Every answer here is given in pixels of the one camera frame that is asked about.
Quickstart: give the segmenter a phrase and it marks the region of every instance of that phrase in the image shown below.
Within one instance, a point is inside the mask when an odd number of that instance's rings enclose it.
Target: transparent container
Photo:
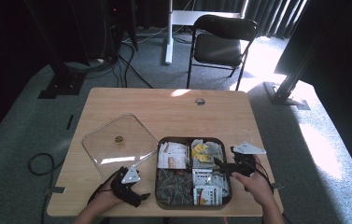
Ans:
[[[133,114],[123,114],[86,134],[82,146],[103,179],[121,166],[147,159],[157,150],[158,141]]]

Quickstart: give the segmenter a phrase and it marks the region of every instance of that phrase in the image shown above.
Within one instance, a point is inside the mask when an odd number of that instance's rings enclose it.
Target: desk leg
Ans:
[[[168,25],[169,34],[167,36],[166,61],[165,61],[166,64],[171,64],[172,58],[173,58],[172,16],[173,16],[173,0],[169,0],[169,25]]]

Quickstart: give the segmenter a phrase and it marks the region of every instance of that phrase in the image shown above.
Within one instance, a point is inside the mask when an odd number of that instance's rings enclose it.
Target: gray carpet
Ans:
[[[188,35],[177,38],[189,40]],[[173,63],[164,64],[165,39],[149,38],[139,43],[132,66],[154,88],[186,87],[190,45],[175,41]],[[285,215],[296,223],[352,223],[352,160],[331,123],[314,88],[299,83],[295,96],[307,101],[310,110],[294,105],[272,105],[263,81],[281,79],[273,74],[287,40],[259,38],[252,46],[240,91],[247,92],[260,135],[268,151],[280,190]],[[120,55],[129,60],[131,49],[122,46]],[[70,63],[83,68],[83,65]],[[89,73],[80,95],[37,99],[53,73],[43,68],[26,85],[0,124],[0,223],[39,223],[50,175],[33,175],[29,160],[38,153],[49,153],[58,164],[63,160],[77,127],[84,103],[93,87],[121,87],[125,63],[113,69]],[[228,72],[195,68],[190,87],[206,90],[234,90],[237,76]],[[130,68],[127,86],[147,88]],[[50,170],[50,160],[39,157],[32,168],[39,173]],[[60,169],[54,172],[55,183]],[[45,216],[46,223],[71,223],[72,217]],[[161,223],[153,218],[113,218],[111,223]],[[172,218],[171,223],[224,223],[221,218]],[[260,223],[259,217],[229,217],[228,223]]]

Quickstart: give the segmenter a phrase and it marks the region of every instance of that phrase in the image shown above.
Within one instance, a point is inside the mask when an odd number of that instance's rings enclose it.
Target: stand base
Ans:
[[[85,80],[86,73],[69,71],[72,76],[66,85],[58,85],[58,76],[54,75],[45,91],[39,93],[38,99],[56,99],[57,95],[78,95]]]
[[[280,99],[279,96],[276,95],[278,90],[279,84],[275,84],[273,82],[264,82],[265,89],[269,94],[269,98],[271,99],[272,104],[274,105],[296,105],[300,110],[310,110],[309,105],[305,100],[296,97],[295,95],[291,94],[291,96],[286,99]]]

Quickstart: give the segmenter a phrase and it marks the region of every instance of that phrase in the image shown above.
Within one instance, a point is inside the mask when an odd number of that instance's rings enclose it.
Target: hand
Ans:
[[[257,155],[254,155],[254,159],[256,163],[260,164],[260,159]],[[260,165],[257,164],[256,168],[264,173],[263,168]],[[265,178],[258,172],[252,173],[250,177],[233,172],[232,176],[248,189],[248,191],[254,197],[255,202],[257,202],[259,205],[263,206],[267,203],[273,202],[274,196],[271,188],[269,187]]]
[[[260,159],[254,155],[256,163],[260,164]],[[263,168],[256,165],[256,168],[263,173]],[[263,221],[266,224],[284,224],[280,209],[275,201],[275,197],[266,179],[257,171],[250,177],[233,172],[232,176],[242,183],[254,197],[255,202],[262,206]]]
[[[74,224],[92,223],[100,214],[122,202],[111,190],[112,180],[113,178],[103,185],[96,197],[79,213]]]

